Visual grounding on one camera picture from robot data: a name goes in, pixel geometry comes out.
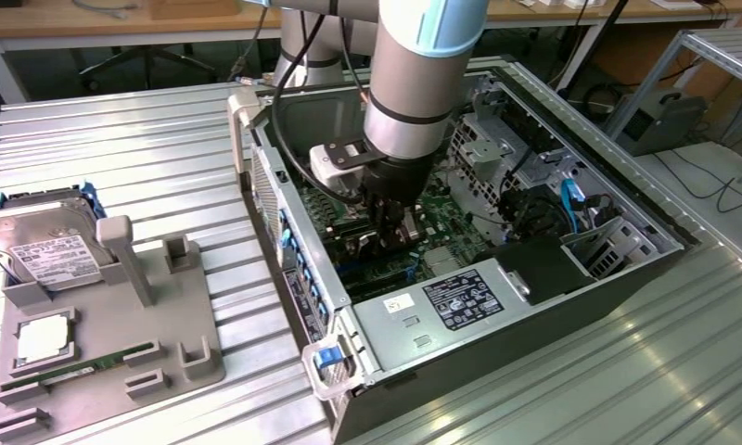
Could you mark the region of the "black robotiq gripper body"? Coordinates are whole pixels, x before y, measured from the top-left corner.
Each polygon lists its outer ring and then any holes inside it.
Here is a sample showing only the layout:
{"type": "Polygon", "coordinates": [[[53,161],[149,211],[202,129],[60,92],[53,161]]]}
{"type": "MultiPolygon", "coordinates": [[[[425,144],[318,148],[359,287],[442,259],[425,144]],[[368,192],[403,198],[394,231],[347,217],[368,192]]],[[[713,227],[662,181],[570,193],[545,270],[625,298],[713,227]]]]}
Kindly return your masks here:
{"type": "Polygon", "coordinates": [[[362,198],[368,219],[379,232],[393,232],[414,209],[427,185],[434,156],[379,159],[363,167],[362,198]]]}

